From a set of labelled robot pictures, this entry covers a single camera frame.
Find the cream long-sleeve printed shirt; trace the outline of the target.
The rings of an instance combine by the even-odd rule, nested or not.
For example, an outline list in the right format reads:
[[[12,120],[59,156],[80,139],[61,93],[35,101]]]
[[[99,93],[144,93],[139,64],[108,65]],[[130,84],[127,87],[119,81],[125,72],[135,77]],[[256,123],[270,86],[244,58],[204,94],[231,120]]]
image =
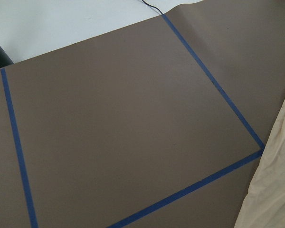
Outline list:
[[[285,99],[249,185],[235,227],[285,228]]]

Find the brown mat with blue grid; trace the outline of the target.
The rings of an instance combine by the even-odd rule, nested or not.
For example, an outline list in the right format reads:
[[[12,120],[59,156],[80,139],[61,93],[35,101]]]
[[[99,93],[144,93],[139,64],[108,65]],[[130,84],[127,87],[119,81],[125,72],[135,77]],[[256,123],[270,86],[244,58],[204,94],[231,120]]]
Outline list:
[[[285,0],[204,0],[0,69],[0,228],[231,228],[285,98]]]

